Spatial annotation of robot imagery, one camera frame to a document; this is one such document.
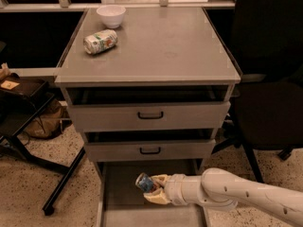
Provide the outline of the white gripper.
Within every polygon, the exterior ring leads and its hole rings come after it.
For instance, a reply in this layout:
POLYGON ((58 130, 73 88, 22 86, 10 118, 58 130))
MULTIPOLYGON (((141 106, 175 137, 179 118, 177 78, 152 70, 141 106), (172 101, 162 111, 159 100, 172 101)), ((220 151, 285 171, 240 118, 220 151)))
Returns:
POLYGON ((183 198, 182 184, 184 174, 174 174, 172 176, 167 174, 153 175, 151 176, 154 187, 164 187, 156 189, 151 193, 144 193, 144 198, 155 204, 166 205, 170 202, 173 205, 187 205, 187 202, 183 198))

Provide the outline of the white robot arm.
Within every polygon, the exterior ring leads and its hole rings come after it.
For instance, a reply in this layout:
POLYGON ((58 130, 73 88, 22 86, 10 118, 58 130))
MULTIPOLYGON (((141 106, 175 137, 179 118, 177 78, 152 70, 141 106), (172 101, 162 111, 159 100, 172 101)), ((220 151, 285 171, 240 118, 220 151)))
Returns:
POLYGON ((303 193, 246 180, 220 168, 201 175, 139 175, 135 182, 147 201, 229 211, 242 202, 294 227, 303 227, 303 193))

